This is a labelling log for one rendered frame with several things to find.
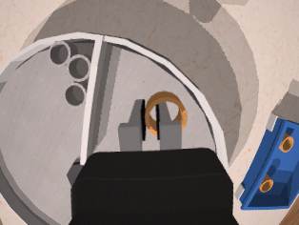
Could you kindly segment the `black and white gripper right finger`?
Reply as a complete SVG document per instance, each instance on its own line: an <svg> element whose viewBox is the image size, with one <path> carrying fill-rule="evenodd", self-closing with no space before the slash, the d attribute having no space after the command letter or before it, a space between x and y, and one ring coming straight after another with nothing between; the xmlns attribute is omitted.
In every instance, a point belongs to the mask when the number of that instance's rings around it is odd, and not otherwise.
<svg viewBox="0 0 299 225"><path fill-rule="evenodd" d="M159 140L160 134L160 150L182 149L181 122L179 120L171 121L166 102L156 105L156 123L157 140Z"/></svg>

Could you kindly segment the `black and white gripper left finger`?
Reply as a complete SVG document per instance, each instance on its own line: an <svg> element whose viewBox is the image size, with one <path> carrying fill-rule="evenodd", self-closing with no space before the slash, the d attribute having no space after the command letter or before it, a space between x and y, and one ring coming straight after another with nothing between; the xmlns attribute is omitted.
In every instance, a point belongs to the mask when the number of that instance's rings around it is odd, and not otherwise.
<svg viewBox="0 0 299 225"><path fill-rule="evenodd" d="M136 99L129 122L118 127L120 152L142 151L142 142L146 140L145 112L145 99Z"/></svg>

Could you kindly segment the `bronze bushing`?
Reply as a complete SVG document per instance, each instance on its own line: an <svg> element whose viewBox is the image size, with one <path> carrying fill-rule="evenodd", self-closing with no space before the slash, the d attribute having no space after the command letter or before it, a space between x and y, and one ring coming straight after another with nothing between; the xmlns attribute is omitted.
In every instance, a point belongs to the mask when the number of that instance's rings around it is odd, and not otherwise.
<svg viewBox="0 0 299 225"><path fill-rule="evenodd" d="M263 179L260 187L259 187L259 190L262 192L262 193L265 193L267 192L268 190L270 190L270 188L272 187L273 185L273 181L271 180L271 178L266 174L265 178Z"/></svg>
<svg viewBox="0 0 299 225"><path fill-rule="evenodd" d="M292 145L293 145L293 138L287 133L285 133L279 149L285 153L292 148Z"/></svg>
<svg viewBox="0 0 299 225"><path fill-rule="evenodd" d="M146 126L149 129L149 131L157 136L157 130L156 130L156 121L151 117L150 111L153 109L154 106L161 102L171 102L174 103L178 106L179 111L177 116L174 118L174 120L179 120L182 124L182 131L186 127L187 121L188 121L188 115L187 115L187 110L185 109L184 105L172 92L157 92L154 95L150 97L150 99L147 102L146 106L146 112L145 112L145 122Z"/></svg>

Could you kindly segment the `blue crate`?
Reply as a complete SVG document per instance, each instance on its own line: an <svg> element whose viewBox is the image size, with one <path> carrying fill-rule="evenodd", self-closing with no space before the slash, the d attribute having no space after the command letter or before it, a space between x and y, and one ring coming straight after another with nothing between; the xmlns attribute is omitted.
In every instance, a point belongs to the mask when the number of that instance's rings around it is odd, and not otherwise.
<svg viewBox="0 0 299 225"><path fill-rule="evenodd" d="M285 133L294 140L286 153L279 149ZM262 193L258 188L266 174L273 185ZM256 155L234 195L241 210L279 210L288 209L298 194L299 123L271 112Z"/></svg>

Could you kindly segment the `grey metal ring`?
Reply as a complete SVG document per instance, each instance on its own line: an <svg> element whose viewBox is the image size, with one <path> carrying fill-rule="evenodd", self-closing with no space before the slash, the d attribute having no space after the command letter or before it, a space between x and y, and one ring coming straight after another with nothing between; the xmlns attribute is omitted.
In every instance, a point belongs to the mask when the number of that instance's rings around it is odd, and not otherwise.
<svg viewBox="0 0 299 225"><path fill-rule="evenodd" d="M77 62L79 59L81 59L79 57L84 58L89 65L89 71L85 77L80 75L76 69ZM81 82L81 81L89 79L90 78L91 58L92 58L92 56L90 56L88 54L74 55L67 63L67 73L68 73L68 76L70 77L70 79L72 79L73 81L77 81L77 82Z"/></svg>
<svg viewBox="0 0 299 225"><path fill-rule="evenodd" d="M72 82L69 83L63 91L63 98L66 102L66 104L74 109L78 109L81 108L82 106L84 106L86 104L86 99L87 99L87 91L88 91L88 83L86 80L85 81L81 81L81 82ZM74 95L73 95L73 87L78 86L80 87L83 92L84 92L84 101L79 101L77 100Z"/></svg>
<svg viewBox="0 0 299 225"><path fill-rule="evenodd" d="M59 58L59 51L64 45L67 47L69 55L67 60L65 62L62 62L61 59ZM76 54L78 54L78 49L73 43L66 42L66 41L57 41L50 46L48 57L50 63L54 67L60 68L60 67L66 67L69 60Z"/></svg>

